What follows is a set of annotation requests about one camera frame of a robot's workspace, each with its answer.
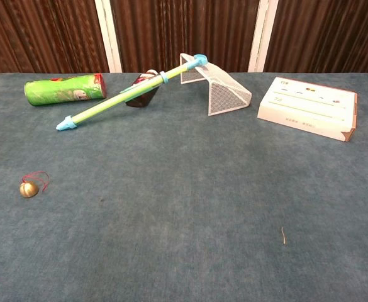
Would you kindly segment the golden bell with red string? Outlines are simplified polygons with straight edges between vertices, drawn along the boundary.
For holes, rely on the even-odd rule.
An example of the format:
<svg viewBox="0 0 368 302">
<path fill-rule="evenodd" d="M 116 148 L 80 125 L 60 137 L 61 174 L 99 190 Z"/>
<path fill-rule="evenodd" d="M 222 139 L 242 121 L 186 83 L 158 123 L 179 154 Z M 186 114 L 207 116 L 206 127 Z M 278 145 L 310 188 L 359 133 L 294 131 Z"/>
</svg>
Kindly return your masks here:
<svg viewBox="0 0 368 302">
<path fill-rule="evenodd" d="M 50 176 L 45 171 L 35 171 L 21 178 L 20 195 L 24 198 L 36 196 L 40 190 L 45 192 L 50 182 Z"/>
</svg>

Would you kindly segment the blue table cloth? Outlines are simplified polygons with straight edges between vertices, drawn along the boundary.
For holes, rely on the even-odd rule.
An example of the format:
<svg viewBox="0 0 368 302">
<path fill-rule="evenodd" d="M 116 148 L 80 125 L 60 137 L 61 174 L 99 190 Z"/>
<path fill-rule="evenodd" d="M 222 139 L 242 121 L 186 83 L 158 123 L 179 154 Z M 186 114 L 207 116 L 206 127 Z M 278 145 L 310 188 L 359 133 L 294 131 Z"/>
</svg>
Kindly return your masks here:
<svg viewBox="0 0 368 302">
<path fill-rule="evenodd" d="M 368 302 L 368 74 L 294 78 L 358 94 L 351 141 L 259 120 L 274 74 L 235 74 L 231 113 L 175 79 L 71 131 L 91 102 L 33 107 L 37 75 L 0 74 L 0 302 Z"/>
</svg>

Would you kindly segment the dark brown sauce bottle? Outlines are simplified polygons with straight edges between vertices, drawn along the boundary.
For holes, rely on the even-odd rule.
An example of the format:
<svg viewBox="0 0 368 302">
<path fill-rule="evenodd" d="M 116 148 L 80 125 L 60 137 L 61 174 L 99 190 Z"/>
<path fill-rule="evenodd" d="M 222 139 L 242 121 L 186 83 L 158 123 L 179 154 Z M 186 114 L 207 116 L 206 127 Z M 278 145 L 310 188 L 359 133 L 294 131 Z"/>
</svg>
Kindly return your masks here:
<svg viewBox="0 0 368 302">
<path fill-rule="evenodd" d="M 157 76 L 158 72 L 156 70 L 153 69 L 149 69 L 146 72 L 140 74 L 136 80 L 132 83 L 132 86 L 137 86 L 139 85 L 141 82 L 145 82 L 147 80 L 149 80 L 150 78 Z M 152 98 L 154 97 L 154 95 L 156 94 L 158 88 L 154 88 L 149 92 L 146 92 L 140 96 L 137 96 L 129 101 L 127 101 L 125 104 L 129 107 L 133 107 L 133 108 L 144 108 L 146 106 L 148 106 L 148 104 L 151 102 Z"/>
</svg>

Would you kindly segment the green and blue water squirter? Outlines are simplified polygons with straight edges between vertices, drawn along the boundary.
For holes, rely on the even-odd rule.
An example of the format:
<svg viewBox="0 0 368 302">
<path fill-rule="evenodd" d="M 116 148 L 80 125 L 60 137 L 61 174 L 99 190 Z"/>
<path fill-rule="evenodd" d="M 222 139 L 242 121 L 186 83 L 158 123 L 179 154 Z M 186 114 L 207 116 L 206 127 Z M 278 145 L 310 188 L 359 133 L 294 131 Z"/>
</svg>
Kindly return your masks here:
<svg viewBox="0 0 368 302">
<path fill-rule="evenodd" d="M 74 129 L 79 123 L 82 123 L 83 121 L 88 120 L 89 118 L 92 118 L 93 116 L 102 113 L 113 106 L 116 106 L 117 104 L 131 101 L 136 97 L 154 90 L 162 84 L 167 84 L 168 81 L 173 77 L 181 75 L 183 72 L 187 72 L 195 67 L 204 66 L 207 63 L 207 56 L 203 54 L 196 54 L 193 59 L 190 59 L 183 65 L 168 70 L 167 72 L 161 71 L 150 79 L 130 86 L 121 91 L 118 95 L 98 103 L 97 105 L 75 116 L 66 116 L 64 120 L 55 127 L 55 129 L 57 131 Z"/>
</svg>

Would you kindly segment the brown pleated screen panel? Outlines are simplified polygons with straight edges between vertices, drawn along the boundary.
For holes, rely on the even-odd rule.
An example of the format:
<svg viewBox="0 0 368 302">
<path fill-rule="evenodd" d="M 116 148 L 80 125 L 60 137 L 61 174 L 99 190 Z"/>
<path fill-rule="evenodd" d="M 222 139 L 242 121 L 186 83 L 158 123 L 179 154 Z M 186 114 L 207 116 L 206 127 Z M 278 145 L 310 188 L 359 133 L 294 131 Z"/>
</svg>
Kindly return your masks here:
<svg viewBox="0 0 368 302">
<path fill-rule="evenodd" d="M 368 0 L 278 0 L 264 72 L 368 72 Z"/>
<path fill-rule="evenodd" d="M 248 69 L 259 0 L 110 0 L 123 72 L 170 70 L 181 53 Z"/>
<path fill-rule="evenodd" d="M 109 72 L 95 0 L 0 0 L 7 72 Z"/>
</svg>

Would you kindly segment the white cardboard box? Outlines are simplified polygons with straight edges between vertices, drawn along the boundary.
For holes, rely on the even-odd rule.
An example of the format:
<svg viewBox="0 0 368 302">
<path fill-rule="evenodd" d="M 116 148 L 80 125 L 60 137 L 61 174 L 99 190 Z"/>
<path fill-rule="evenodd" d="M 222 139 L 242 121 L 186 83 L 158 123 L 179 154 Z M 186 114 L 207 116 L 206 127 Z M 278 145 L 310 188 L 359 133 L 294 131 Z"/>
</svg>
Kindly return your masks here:
<svg viewBox="0 0 368 302">
<path fill-rule="evenodd" d="M 357 128 L 357 98 L 353 91 L 275 77 L 257 117 L 348 142 Z"/>
</svg>

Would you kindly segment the green chips can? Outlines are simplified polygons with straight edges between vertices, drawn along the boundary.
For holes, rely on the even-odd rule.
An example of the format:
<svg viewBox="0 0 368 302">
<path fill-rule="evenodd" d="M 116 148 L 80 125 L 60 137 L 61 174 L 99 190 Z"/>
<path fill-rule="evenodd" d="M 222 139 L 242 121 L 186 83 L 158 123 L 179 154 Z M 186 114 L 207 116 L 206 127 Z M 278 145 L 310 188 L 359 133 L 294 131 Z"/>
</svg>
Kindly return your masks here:
<svg viewBox="0 0 368 302">
<path fill-rule="evenodd" d="M 101 73 L 68 78 L 30 81 L 24 86 L 25 96 L 32 106 L 104 99 L 106 86 Z"/>
</svg>

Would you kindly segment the white screen frame post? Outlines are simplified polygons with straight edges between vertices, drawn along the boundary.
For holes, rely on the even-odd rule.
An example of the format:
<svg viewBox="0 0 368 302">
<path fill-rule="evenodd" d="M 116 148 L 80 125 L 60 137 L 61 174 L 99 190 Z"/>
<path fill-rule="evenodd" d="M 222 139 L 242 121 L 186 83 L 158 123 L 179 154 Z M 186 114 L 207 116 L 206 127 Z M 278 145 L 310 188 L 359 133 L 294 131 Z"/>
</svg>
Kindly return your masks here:
<svg viewBox="0 0 368 302">
<path fill-rule="evenodd" d="M 248 72 L 263 72 L 279 0 L 259 0 Z"/>
<path fill-rule="evenodd" d="M 110 0 L 94 0 L 104 43 L 108 68 L 111 73 L 122 73 L 122 64 L 118 48 L 118 40 L 114 16 Z"/>
</svg>

